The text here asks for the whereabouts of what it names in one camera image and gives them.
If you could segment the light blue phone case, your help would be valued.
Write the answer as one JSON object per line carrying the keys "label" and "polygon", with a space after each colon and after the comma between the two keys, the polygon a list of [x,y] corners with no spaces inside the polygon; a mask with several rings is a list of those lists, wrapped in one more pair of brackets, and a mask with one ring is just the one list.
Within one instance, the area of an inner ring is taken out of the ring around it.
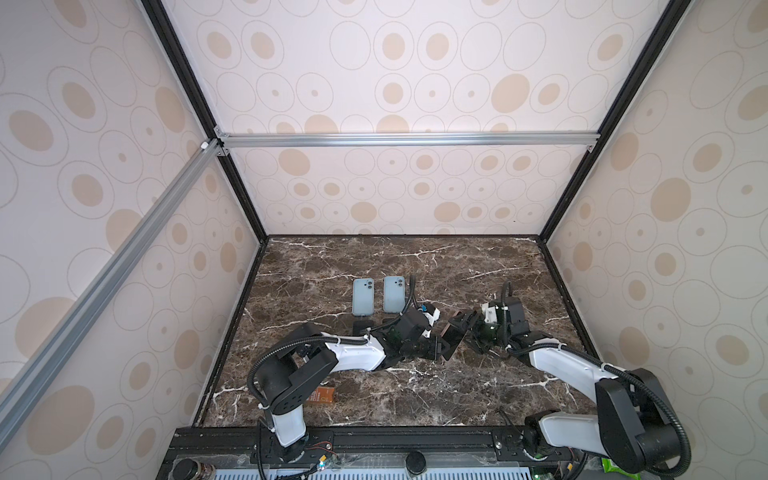
{"label": "light blue phone case", "polygon": [[367,317],[374,313],[374,280],[358,278],[353,281],[352,314]]}

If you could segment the black smartphone from case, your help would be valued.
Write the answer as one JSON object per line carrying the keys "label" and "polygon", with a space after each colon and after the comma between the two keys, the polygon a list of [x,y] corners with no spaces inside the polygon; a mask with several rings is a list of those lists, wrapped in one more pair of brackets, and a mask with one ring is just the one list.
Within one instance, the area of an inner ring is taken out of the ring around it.
{"label": "black smartphone from case", "polygon": [[374,326],[375,326],[375,322],[370,319],[355,320],[352,324],[352,335],[353,336],[366,335]]}

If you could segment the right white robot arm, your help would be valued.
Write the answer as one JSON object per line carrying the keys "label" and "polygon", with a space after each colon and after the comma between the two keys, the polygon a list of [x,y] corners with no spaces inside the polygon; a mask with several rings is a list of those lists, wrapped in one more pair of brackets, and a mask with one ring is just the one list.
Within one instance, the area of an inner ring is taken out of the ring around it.
{"label": "right white robot arm", "polygon": [[499,349],[505,358],[565,382],[595,404],[593,415],[547,410],[528,416],[521,442],[530,456],[571,448],[607,458],[628,473],[668,478],[690,468],[689,436],[652,372],[625,370],[532,329],[518,298],[460,312],[441,336],[452,348],[466,343],[478,354]]}

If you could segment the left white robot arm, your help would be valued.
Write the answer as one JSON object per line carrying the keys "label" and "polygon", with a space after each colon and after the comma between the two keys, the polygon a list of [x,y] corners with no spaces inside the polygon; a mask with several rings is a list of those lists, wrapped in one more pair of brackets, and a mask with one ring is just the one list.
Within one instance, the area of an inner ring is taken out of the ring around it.
{"label": "left white robot arm", "polygon": [[246,381],[279,445],[290,449],[306,441],[303,406],[331,374],[386,370],[414,358],[450,359],[463,334],[453,327],[434,334],[439,314],[430,304],[411,306],[378,326],[359,320],[351,336],[304,323],[275,344],[254,362]]}

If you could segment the small orange brown bottle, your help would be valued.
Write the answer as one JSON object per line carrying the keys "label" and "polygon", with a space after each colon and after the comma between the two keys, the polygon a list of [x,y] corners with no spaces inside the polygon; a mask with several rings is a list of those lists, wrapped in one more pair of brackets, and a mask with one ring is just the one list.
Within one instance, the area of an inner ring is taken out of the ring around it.
{"label": "small orange brown bottle", "polygon": [[311,401],[319,404],[332,404],[334,402],[334,395],[334,387],[320,386],[313,392]]}

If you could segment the black round knob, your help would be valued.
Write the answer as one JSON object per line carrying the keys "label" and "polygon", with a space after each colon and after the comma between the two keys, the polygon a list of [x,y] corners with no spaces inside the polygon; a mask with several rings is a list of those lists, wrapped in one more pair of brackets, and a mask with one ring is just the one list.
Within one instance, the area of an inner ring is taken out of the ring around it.
{"label": "black round knob", "polygon": [[405,457],[405,468],[407,473],[416,477],[426,472],[426,458],[419,451],[409,452]]}

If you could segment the silver aluminium rail back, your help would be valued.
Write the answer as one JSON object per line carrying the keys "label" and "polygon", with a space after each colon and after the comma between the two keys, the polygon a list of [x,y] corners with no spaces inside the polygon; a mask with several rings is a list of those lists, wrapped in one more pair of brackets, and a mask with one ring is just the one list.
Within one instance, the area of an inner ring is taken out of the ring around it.
{"label": "silver aluminium rail back", "polygon": [[227,148],[593,145],[595,131],[223,134]]}

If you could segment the silver aluminium rail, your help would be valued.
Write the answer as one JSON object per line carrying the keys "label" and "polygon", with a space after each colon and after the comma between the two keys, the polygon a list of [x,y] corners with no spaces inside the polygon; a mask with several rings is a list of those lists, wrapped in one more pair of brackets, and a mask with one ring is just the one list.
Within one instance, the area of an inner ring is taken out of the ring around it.
{"label": "silver aluminium rail", "polygon": [[11,383],[1,398],[2,448],[16,435],[161,228],[220,152],[221,141],[216,138],[198,149]]}
{"label": "silver aluminium rail", "polygon": [[593,145],[595,131],[223,134],[227,148]]}

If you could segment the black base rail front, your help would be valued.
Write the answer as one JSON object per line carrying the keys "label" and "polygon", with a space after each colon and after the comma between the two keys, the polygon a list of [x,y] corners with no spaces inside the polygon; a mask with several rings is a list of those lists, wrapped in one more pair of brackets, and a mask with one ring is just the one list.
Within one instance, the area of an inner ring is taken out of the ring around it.
{"label": "black base rail front", "polygon": [[[405,468],[409,452],[425,473]],[[590,456],[556,448],[530,456],[518,428],[502,426],[310,427],[306,441],[281,447],[263,425],[181,428],[162,461],[161,479],[574,479]]]}

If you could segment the black corner frame post left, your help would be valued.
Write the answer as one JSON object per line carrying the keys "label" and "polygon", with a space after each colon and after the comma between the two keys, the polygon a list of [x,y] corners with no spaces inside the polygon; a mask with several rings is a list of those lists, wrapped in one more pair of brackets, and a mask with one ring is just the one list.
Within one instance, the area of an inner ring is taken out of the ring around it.
{"label": "black corner frame post left", "polygon": [[[220,140],[217,133],[218,124],[210,109],[197,75],[187,58],[181,41],[172,25],[169,14],[161,1],[141,0],[140,4],[147,14],[149,22],[162,45],[168,61],[192,107],[193,113],[201,125],[207,139]],[[242,207],[257,240],[264,243],[269,235],[255,210],[254,204],[248,194],[245,182],[240,174],[235,161],[230,153],[218,156],[219,163],[229,181],[235,196]]]}

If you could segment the black corner frame post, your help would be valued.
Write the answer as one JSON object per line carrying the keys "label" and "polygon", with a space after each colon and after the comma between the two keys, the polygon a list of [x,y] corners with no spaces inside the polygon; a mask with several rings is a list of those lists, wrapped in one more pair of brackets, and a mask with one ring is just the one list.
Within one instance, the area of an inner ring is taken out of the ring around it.
{"label": "black corner frame post", "polygon": [[673,0],[666,4],[662,14],[647,41],[643,44],[639,56],[633,64],[629,75],[619,90],[617,97],[608,110],[606,117],[598,129],[599,138],[595,145],[587,150],[566,185],[554,210],[538,236],[539,245],[546,245],[553,237],[557,227],[573,203],[579,190],[587,180],[602,151],[618,128],[624,115],[635,100],[638,92],[659,60],[664,48],[672,38],[675,30],[682,21],[691,0]]}
{"label": "black corner frame post", "polygon": [[[168,61],[192,107],[193,113],[201,125],[207,139],[220,140],[217,133],[218,124],[210,109],[197,75],[187,58],[181,41],[172,25],[169,14],[161,1],[141,0],[140,4],[147,14],[149,22],[162,45]],[[242,207],[257,240],[264,243],[269,235],[255,210],[254,204],[248,194],[245,182],[240,174],[235,161],[230,153],[218,156],[219,163],[229,181],[235,196]]]}

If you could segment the black corner frame post right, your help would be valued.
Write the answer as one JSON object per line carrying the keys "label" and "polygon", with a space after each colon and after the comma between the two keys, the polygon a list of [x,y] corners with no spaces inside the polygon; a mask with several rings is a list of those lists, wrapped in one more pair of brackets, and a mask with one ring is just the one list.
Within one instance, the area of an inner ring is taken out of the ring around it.
{"label": "black corner frame post right", "polygon": [[539,245],[546,245],[553,237],[557,227],[573,203],[579,190],[587,180],[602,151],[618,128],[624,115],[635,100],[638,92],[659,60],[664,48],[672,38],[675,30],[682,21],[691,0],[673,0],[666,4],[662,14],[647,41],[643,44],[639,56],[633,64],[629,75],[619,90],[617,97],[608,110],[606,117],[598,129],[599,138],[595,145],[587,150],[566,185],[554,210],[538,236]]}

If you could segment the silver aluminium rail left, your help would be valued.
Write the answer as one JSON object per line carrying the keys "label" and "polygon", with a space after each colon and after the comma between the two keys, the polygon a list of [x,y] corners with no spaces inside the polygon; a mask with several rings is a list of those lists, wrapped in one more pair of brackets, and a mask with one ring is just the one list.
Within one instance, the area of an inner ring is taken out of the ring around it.
{"label": "silver aluminium rail left", "polygon": [[198,149],[11,383],[1,398],[2,448],[16,435],[161,228],[220,152],[221,141],[216,138]]}

